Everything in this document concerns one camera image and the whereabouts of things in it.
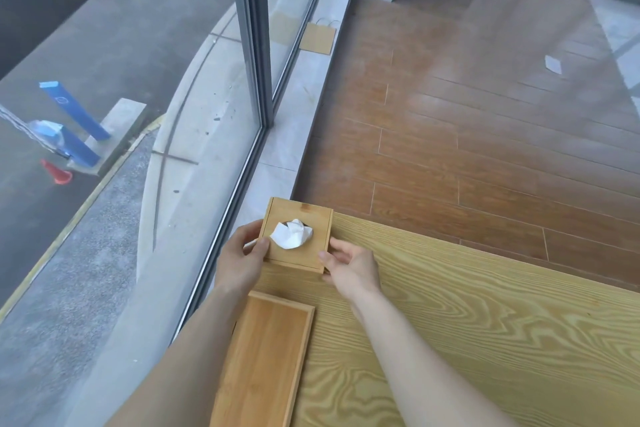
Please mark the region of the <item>person's right hand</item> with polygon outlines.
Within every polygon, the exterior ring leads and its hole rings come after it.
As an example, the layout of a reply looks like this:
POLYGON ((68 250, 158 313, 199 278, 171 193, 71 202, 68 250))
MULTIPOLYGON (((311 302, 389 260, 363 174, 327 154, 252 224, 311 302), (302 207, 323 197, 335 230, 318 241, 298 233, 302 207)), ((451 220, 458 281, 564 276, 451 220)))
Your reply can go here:
POLYGON ((323 279, 334 286, 351 306, 356 307, 367 298, 383 295, 378 264, 371 250, 332 237, 328 252, 339 258, 341 266, 332 274, 324 273, 323 279))

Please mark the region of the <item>person's left hand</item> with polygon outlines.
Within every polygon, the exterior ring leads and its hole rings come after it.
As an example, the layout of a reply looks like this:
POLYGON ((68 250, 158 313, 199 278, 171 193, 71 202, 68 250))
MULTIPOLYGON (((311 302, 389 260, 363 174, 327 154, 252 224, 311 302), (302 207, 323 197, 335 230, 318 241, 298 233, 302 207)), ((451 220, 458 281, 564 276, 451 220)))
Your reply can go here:
POLYGON ((260 278, 264 261, 248 258, 248 244, 260 238, 263 219, 240 226, 221 249, 213 292, 245 298, 260 278))

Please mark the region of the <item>wooden tissue box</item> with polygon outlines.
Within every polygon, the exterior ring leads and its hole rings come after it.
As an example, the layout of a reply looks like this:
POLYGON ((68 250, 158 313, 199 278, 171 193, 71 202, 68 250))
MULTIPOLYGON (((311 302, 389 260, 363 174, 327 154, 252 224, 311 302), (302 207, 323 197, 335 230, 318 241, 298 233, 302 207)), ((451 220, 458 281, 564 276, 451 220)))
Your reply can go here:
POLYGON ((319 252, 328 251, 332 220, 331 208, 271 197, 259 234, 269 239, 264 261, 322 275, 319 252))

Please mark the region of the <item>person's left forearm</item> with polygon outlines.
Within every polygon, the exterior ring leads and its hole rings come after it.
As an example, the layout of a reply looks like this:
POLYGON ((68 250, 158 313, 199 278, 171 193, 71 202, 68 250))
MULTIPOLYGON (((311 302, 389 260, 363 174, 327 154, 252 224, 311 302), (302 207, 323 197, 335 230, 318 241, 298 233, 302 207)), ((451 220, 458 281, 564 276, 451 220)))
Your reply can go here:
POLYGON ((218 287, 105 427, 209 427, 248 289, 218 287))

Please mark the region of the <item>person's right forearm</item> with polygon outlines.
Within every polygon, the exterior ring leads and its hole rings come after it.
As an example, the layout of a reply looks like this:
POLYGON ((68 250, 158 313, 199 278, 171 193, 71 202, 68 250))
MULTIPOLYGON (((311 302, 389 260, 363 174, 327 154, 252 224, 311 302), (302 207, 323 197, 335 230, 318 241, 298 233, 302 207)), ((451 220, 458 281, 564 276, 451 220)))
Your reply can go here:
POLYGON ((348 300, 406 427, 517 427, 444 361, 380 291, 357 290, 348 300))

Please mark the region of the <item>white tissue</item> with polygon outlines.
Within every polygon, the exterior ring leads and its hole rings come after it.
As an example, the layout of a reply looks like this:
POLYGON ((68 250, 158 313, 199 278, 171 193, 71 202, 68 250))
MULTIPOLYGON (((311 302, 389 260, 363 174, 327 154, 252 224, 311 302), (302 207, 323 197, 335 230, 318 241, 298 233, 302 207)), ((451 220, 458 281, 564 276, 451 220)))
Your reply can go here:
POLYGON ((283 250, 300 248, 309 241, 314 234, 312 227, 295 219, 287 222, 279 222, 269 238, 283 250))

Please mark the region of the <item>wooden tray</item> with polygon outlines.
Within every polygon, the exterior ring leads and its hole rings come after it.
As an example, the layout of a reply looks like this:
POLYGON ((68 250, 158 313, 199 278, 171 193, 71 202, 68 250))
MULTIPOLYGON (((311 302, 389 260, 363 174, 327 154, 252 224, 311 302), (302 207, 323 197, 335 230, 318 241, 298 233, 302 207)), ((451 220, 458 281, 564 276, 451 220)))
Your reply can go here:
POLYGON ((289 427, 315 310, 249 293, 234 327, 210 427, 289 427))

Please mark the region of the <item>red traffic cone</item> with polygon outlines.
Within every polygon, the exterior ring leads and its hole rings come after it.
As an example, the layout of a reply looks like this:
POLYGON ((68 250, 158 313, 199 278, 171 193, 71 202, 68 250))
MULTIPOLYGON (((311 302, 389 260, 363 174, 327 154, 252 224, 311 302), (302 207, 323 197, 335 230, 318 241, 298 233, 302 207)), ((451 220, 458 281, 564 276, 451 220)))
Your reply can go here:
POLYGON ((40 159, 40 164, 56 185, 67 185, 73 180, 72 172, 64 171, 44 158, 40 159))

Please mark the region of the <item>brown paper bag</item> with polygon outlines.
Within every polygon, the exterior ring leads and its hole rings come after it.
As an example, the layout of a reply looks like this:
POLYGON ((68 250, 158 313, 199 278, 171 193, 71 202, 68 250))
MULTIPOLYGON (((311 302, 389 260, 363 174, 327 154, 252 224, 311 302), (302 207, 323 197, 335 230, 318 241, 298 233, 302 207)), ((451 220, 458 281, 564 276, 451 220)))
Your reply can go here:
POLYGON ((320 24, 309 21, 303 31, 299 49, 330 56, 338 33, 339 22, 339 20, 334 20, 329 24, 320 24))

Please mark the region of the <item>blue slanted bollard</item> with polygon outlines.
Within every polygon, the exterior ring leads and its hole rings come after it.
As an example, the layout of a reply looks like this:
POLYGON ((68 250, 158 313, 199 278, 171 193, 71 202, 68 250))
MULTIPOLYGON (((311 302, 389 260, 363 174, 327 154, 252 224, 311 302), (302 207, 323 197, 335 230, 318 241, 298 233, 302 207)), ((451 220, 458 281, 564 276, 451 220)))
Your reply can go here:
POLYGON ((62 124, 35 120, 30 121, 28 127, 36 136, 74 164, 82 167, 94 167, 100 161, 98 154, 62 124))
POLYGON ((45 91, 76 124, 95 140, 104 141, 111 138, 111 134, 84 109, 60 82, 39 82, 39 88, 45 91))

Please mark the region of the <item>grey window frame post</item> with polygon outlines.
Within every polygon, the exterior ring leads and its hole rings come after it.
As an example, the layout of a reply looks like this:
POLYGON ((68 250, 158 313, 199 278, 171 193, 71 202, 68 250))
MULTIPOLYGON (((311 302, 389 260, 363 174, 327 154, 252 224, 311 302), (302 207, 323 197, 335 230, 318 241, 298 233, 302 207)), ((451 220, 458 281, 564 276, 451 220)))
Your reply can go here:
POLYGON ((268 0, 235 0, 250 98, 261 128, 270 128, 274 103, 268 0))

